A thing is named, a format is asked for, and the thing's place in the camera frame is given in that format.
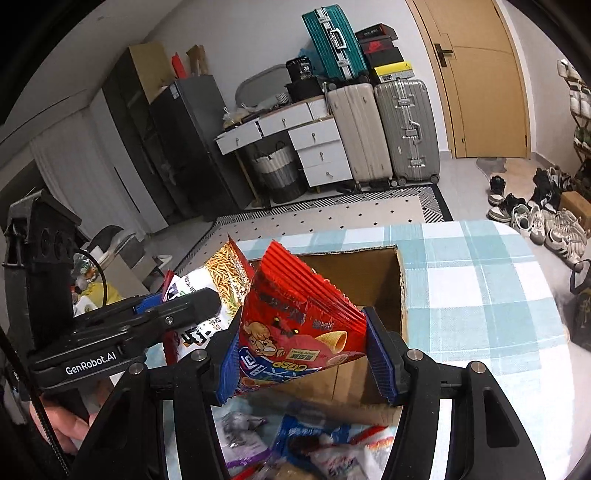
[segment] finger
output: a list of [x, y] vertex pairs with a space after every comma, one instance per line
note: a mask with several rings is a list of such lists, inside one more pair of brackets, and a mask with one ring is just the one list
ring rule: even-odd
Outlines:
[[109, 377], [99, 380], [99, 382], [96, 385], [95, 394], [96, 394], [96, 399], [98, 400], [99, 405], [101, 407], [105, 404], [105, 402], [107, 401], [107, 398], [109, 398], [109, 395], [111, 394], [112, 391], [113, 391], [113, 382], [111, 381], [111, 379]]
[[45, 411], [47, 412], [47, 417], [51, 425], [55, 429], [70, 438], [84, 440], [89, 426], [80, 417], [77, 417], [71, 411], [60, 406], [46, 407]]
[[[44, 438], [44, 440], [47, 443], [49, 443], [47, 435], [45, 434], [45, 430], [41, 426], [39, 416], [37, 415], [37, 412], [35, 411], [35, 408], [33, 407], [32, 402], [29, 403], [29, 413], [31, 414], [31, 418], [33, 419], [33, 423], [37, 427], [37, 430], [39, 430], [39, 433], [41, 433], [41, 436]], [[57, 441], [61, 445], [61, 448], [64, 450], [64, 452], [69, 453], [71, 455], [76, 454], [78, 452], [78, 449], [76, 448], [76, 445], [74, 445], [72, 440], [70, 440], [66, 435], [64, 435], [62, 432], [60, 432], [59, 429], [57, 428], [57, 426], [51, 421], [51, 419], [50, 419], [50, 424], [51, 424], [51, 427], [53, 428], [54, 433], [56, 434]]]

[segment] door handle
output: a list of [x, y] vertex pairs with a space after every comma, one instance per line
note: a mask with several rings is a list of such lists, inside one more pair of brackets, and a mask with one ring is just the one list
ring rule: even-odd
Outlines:
[[441, 48], [440, 43], [434, 43], [433, 46], [435, 47], [435, 51], [437, 52], [437, 57], [439, 58], [439, 63], [441, 64], [442, 67], [447, 67], [445, 55], [453, 55], [453, 50], [443, 50]]

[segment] teal suitcase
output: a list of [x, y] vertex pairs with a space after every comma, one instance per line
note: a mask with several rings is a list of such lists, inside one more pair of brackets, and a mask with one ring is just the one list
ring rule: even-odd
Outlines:
[[359, 42], [340, 6], [317, 8], [302, 18], [329, 79], [350, 82], [368, 74]]

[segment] silver suitcase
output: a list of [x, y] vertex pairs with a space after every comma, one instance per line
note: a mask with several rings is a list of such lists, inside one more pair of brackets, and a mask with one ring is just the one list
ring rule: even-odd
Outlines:
[[439, 146], [433, 110], [422, 80], [383, 83], [375, 88], [379, 113], [398, 184], [439, 181]]

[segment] refrigerator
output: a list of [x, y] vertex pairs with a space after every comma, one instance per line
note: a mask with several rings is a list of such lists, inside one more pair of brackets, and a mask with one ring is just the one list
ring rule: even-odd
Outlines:
[[225, 106], [211, 75], [178, 79], [150, 105], [170, 179], [207, 221], [242, 212], [254, 199], [235, 156], [222, 155], [214, 141]]

